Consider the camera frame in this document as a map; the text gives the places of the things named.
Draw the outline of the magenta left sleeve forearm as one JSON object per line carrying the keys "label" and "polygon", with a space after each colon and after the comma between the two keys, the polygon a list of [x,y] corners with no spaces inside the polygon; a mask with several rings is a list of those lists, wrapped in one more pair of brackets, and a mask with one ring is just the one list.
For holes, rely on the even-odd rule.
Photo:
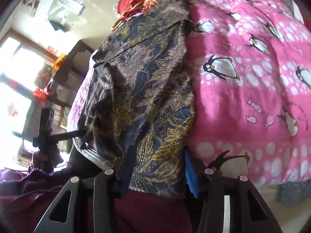
{"label": "magenta left sleeve forearm", "polygon": [[[89,178],[95,166],[68,168],[47,175],[1,170],[1,232],[33,232],[57,193],[74,176]],[[184,201],[129,190],[115,199],[118,232],[192,232]]]}

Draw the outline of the person's left hand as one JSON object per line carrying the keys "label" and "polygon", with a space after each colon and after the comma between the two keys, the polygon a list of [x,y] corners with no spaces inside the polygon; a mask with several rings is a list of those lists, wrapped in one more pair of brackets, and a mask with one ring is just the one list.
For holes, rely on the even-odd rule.
{"label": "person's left hand", "polygon": [[39,169],[44,173],[51,174],[54,172],[54,168],[58,164],[63,163],[63,161],[59,151],[51,153],[50,155],[41,151],[36,151],[32,154],[32,161],[28,170],[33,171]]}

